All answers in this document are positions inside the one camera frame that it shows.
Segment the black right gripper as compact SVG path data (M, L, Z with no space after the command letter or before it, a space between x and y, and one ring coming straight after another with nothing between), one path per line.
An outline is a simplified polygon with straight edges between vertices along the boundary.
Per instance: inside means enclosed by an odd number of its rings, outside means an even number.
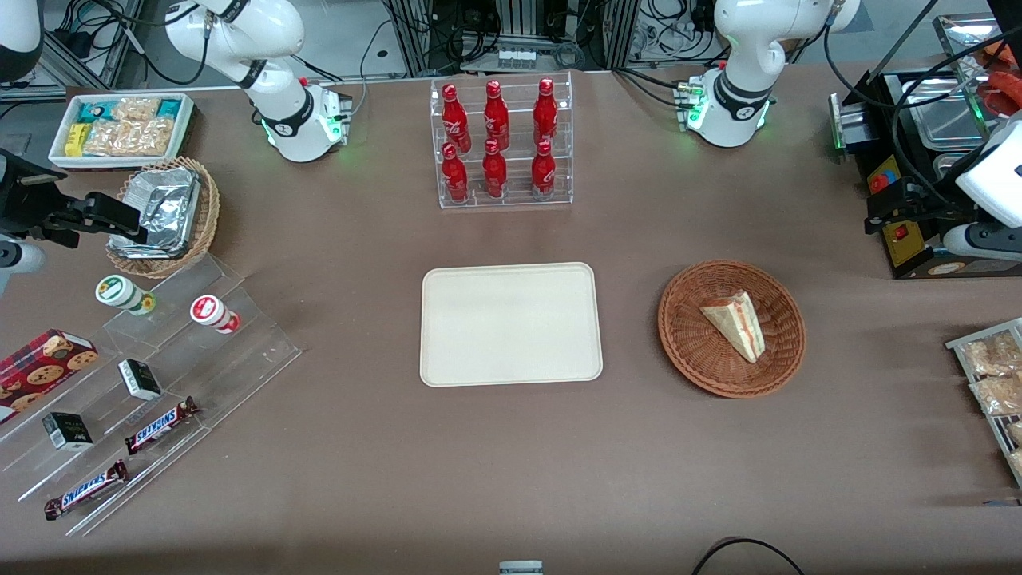
M15 239L51 241L66 248L79 248L79 230L120 236L136 244L149 242L149 230L137 208L101 192L88 193L76 201L56 185L67 177L65 173L38 166L6 149L1 149L1 154L3 234ZM62 224L66 222L62 215L69 214L73 203L81 221L79 225Z

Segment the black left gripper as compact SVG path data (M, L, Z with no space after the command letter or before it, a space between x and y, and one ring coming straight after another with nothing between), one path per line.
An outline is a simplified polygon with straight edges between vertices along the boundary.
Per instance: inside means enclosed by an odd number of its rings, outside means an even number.
M943 178L927 187L915 177L905 177L898 184L902 194L871 194L866 199L866 234L904 220L973 222L973 200L953 179Z

